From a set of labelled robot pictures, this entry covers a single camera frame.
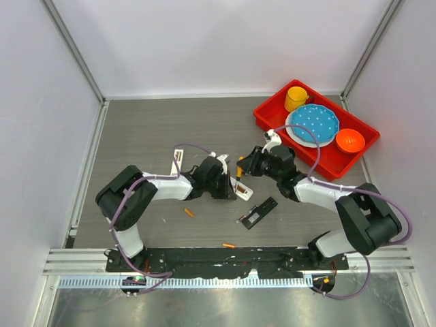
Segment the orange handle screwdriver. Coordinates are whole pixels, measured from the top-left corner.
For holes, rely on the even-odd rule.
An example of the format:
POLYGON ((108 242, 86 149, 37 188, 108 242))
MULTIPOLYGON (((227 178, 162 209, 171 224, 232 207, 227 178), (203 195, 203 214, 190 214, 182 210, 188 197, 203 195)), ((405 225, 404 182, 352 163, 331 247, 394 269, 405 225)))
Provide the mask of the orange handle screwdriver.
POLYGON ((236 181, 239 182, 242 175, 244 174, 243 169, 240 166, 237 166, 237 170, 236 170, 236 181))

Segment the black battery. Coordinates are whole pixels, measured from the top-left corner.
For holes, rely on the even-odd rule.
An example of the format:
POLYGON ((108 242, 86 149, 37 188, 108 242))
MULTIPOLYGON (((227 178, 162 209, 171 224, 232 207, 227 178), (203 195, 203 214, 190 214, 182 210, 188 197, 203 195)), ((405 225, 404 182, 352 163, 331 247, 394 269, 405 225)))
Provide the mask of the black battery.
POLYGON ((236 221, 235 221, 235 223, 240 223, 240 222, 242 222, 243 220, 245 220, 246 219, 246 216, 242 216, 242 217, 240 217, 239 219, 237 219, 236 221))
POLYGON ((248 211, 248 213, 251 214, 252 212, 255 212, 257 209, 258 209, 258 206, 254 206, 248 211))

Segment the black remote control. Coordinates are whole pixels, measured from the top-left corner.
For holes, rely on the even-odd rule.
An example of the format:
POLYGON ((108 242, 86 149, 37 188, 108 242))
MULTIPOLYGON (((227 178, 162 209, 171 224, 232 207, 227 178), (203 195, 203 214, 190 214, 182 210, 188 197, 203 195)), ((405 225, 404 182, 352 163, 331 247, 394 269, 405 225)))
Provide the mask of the black remote control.
POLYGON ((259 223, 265 216, 269 214, 269 212, 277 206, 277 201, 272 197, 266 199, 263 203, 258 206, 258 209, 251 214, 247 214, 246 219, 241 223, 250 230, 257 223, 259 223))

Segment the white remote with orange batteries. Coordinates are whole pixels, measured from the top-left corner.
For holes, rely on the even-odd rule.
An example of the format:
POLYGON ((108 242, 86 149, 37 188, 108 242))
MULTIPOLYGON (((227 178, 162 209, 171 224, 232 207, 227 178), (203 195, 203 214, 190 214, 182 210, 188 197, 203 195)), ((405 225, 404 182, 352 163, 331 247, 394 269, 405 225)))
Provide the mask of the white remote with orange batteries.
POLYGON ((174 149, 172 166, 171 166, 171 170, 170 170, 171 176, 176 176, 176 175, 180 174, 181 166, 182 166, 182 162, 183 162, 183 155, 184 155, 183 149, 174 149))

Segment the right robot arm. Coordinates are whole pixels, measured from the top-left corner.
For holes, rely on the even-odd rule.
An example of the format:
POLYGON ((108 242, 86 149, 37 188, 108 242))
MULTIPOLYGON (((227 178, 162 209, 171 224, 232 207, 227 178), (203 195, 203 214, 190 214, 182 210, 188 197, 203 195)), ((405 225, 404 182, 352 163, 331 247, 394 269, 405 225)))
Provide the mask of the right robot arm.
POLYGON ((357 251, 369 255, 400 234, 402 225, 377 188, 364 183, 342 187, 323 183, 300 172, 294 163, 295 152, 279 145, 269 151, 256 146, 237 167, 251 176, 267 176, 276 182, 284 198, 310 203, 338 214, 341 229, 328 231, 309 244, 307 259, 316 269, 325 268, 332 258, 357 251))

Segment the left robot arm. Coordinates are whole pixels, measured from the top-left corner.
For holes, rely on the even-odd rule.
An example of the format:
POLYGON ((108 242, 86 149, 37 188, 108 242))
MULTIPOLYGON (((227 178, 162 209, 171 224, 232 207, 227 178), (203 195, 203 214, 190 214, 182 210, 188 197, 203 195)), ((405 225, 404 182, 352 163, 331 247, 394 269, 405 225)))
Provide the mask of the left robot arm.
POLYGON ((158 200, 195 200, 204 193, 216 200, 237 199, 224 155, 209 155, 190 171, 175 175, 154 175, 135 165, 127 166, 96 195, 95 203, 108 220, 122 265, 136 272, 145 263, 145 246, 137 222, 149 204, 158 200))

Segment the white grey plate underneath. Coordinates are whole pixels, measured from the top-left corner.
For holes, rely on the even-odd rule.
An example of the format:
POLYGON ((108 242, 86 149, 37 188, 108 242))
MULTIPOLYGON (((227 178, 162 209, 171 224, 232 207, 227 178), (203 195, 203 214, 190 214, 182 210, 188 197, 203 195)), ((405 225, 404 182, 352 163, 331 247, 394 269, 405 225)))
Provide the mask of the white grey plate underneath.
POLYGON ((310 148, 310 149, 315 149, 316 148, 316 143, 314 142, 314 139, 304 130, 301 129, 299 127, 295 128, 295 127, 288 127, 288 125, 290 125, 292 123, 292 118, 294 116, 294 113, 290 113, 285 121, 285 124, 287 125, 287 127, 285 128, 288 136, 297 144, 306 147, 306 148, 310 148), (310 141, 306 141, 303 140, 302 138, 299 137, 299 135, 296 133, 296 131, 301 131, 302 133, 306 133, 306 136, 309 136, 310 141))

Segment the red plastic tray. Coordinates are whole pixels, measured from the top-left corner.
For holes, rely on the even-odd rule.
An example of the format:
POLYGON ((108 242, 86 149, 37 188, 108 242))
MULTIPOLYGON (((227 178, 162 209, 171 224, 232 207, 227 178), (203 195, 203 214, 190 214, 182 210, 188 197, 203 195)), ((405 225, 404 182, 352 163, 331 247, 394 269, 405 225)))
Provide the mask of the red plastic tray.
POLYGON ((331 142, 321 148, 320 162, 317 164, 315 171, 328 181, 343 177, 363 156, 365 151, 379 139, 380 133, 299 80, 292 80, 286 84, 253 111, 255 123, 262 130, 267 131, 285 125, 285 120, 289 114, 284 107, 285 96, 287 90, 291 87, 304 88, 309 96, 313 98, 315 104, 323 105, 336 114, 340 122, 340 128, 354 129, 364 137, 365 147, 358 153, 345 153, 340 150, 336 142, 331 142))

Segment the yellow cup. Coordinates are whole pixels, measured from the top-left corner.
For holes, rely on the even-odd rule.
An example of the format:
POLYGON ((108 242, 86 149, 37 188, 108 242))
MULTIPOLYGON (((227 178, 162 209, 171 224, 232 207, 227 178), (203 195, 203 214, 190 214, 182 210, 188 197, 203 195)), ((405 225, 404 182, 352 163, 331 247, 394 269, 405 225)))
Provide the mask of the yellow cup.
POLYGON ((297 108, 311 104, 313 102, 313 98, 307 93, 307 91, 302 87, 290 87, 287 90, 285 96, 284 108, 288 112, 293 112, 297 108))

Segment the blue polka dot plate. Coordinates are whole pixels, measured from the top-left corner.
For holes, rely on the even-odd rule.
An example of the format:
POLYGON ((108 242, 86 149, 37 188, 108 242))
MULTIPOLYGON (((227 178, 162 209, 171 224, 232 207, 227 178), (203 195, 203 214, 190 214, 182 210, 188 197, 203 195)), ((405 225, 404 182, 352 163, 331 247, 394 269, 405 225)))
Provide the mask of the blue polka dot plate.
MULTIPOLYGON (((319 144, 333 141, 340 130, 340 122, 336 114, 325 106, 308 104, 297 108, 292 113, 294 116, 290 125, 305 131, 306 129, 310 130, 319 144)), ((296 131, 296 133, 303 140, 310 141, 306 133, 301 131, 296 131)))

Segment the orange bowl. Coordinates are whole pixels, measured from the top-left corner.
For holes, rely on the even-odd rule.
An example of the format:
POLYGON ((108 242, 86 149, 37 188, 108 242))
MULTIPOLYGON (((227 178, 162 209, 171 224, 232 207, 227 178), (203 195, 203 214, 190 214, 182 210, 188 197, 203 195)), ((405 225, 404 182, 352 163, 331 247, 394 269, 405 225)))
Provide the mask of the orange bowl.
POLYGON ((361 133, 355 129, 341 129, 335 137, 338 148, 344 153, 358 153, 366 145, 361 133))

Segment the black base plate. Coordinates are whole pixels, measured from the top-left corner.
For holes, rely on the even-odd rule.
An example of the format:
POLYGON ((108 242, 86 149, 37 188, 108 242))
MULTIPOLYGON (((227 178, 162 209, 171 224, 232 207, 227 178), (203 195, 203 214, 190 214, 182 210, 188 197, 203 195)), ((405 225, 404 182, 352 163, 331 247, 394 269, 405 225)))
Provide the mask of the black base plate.
POLYGON ((345 255, 321 259, 310 249, 298 247, 146 248, 126 262, 116 249, 104 251, 106 271, 139 270, 152 277, 175 279, 244 279, 252 270, 260 279, 302 276, 304 270, 347 270, 345 255))

